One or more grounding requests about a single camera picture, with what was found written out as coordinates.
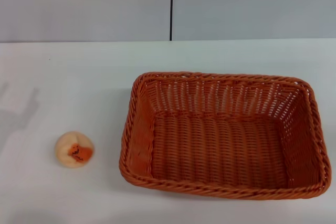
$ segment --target wicker basket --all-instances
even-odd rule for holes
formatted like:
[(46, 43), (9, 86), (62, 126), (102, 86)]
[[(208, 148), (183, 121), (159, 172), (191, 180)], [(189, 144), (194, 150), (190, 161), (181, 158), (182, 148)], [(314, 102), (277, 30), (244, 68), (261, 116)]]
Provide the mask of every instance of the wicker basket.
[(279, 76), (139, 76), (119, 167), (136, 186), (232, 199), (311, 198), (331, 182), (313, 90)]

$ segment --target gray wall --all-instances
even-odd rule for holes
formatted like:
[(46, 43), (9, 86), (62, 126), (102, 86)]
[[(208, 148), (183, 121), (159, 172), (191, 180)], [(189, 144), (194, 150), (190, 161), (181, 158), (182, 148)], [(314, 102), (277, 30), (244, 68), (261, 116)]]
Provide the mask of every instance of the gray wall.
[(175, 0), (175, 40), (336, 37), (336, 0)]
[[(0, 41), (169, 39), (170, 0), (0, 0)], [(173, 40), (336, 37), (336, 0), (174, 0)]]
[(0, 41), (168, 40), (170, 0), (0, 0)]

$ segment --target rectangular basket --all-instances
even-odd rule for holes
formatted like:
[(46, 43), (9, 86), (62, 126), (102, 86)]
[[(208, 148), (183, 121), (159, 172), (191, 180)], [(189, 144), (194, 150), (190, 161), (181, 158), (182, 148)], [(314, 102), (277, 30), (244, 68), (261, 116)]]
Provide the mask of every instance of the rectangular basket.
[(232, 199), (312, 198), (331, 182), (313, 90), (279, 76), (139, 76), (119, 168), (136, 186)]

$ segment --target basket rim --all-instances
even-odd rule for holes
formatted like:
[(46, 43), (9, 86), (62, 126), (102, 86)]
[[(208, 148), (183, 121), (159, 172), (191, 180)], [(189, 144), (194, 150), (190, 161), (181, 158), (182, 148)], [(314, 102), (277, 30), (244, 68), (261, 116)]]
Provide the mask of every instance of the basket rim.
[[(306, 105), (309, 108), (309, 122), (312, 137), (315, 139), (316, 155), (319, 159), (320, 177), (321, 180), (307, 187), (294, 188), (251, 188), (246, 186), (233, 187), (230, 185), (210, 185), (201, 182), (191, 181), (174, 181), (167, 179), (156, 179), (149, 176), (139, 176), (129, 170), (129, 146), (128, 141), (131, 136), (133, 119), (136, 115), (138, 95), (143, 84), (149, 80), (202, 80), (202, 81), (239, 81), (239, 82), (268, 82), (277, 84), (287, 84), (295, 86), (297, 89), (304, 92)], [(317, 103), (315, 101), (314, 92), (310, 85), (305, 81), (283, 76), (268, 76), (261, 74), (215, 74), (215, 73), (200, 73), (200, 72), (147, 72), (135, 80), (131, 91), (131, 99), (129, 103), (129, 111), (125, 123), (122, 146), (119, 159), (119, 169), (122, 176), (129, 183), (146, 187), (149, 189), (159, 189), (167, 191), (175, 191), (187, 194), (197, 194), (204, 196), (216, 196), (232, 199), (297, 199), (297, 198), (312, 198), (323, 194), (331, 184), (331, 165), (327, 155), (327, 149), (323, 139), (321, 128), (321, 120), (318, 112)]]

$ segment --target white tabletop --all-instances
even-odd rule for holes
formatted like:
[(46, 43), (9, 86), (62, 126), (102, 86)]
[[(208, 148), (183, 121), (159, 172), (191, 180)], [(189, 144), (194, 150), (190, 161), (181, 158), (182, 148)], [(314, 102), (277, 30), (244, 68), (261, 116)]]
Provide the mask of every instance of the white tabletop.
[[(306, 200), (181, 195), (128, 184), (118, 159), (136, 77), (187, 70), (307, 81), (333, 166), (335, 64), (336, 39), (0, 44), (0, 223), (334, 223), (334, 185)], [(54, 157), (71, 130), (96, 146), (83, 168)]]

